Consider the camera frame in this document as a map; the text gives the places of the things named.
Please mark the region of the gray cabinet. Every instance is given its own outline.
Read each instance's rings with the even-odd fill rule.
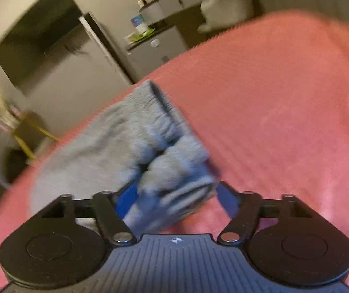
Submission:
[[[142,79],[177,55],[188,50],[176,27],[157,34],[128,52],[128,58]]]

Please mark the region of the folded clothing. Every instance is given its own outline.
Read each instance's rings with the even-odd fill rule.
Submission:
[[[31,212],[61,194],[88,199],[136,180],[138,200],[124,221],[136,235],[158,232],[213,193],[208,157],[181,113],[146,80],[45,163],[31,191]]]

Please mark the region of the mattress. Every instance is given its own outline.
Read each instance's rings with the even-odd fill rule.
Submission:
[[[187,118],[221,179],[264,198],[295,194],[349,237],[348,25],[301,12],[269,14],[149,77]],[[0,202],[0,244],[29,217],[38,170],[40,162]],[[212,198],[165,232],[216,237],[228,221]]]

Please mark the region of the television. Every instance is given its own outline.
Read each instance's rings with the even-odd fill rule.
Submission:
[[[0,42],[0,65],[12,84],[25,93],[26,80],[49,50],[79,24],[74,0],[38,0]]]

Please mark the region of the white crosshair logo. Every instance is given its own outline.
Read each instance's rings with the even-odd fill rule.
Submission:
[[[183,241],[183,240],[181,238],[179,238],[179,237],[175,237],[175,238],[172,239],[172,242],[174,242],[175,244],[178,244],[181,241]]]

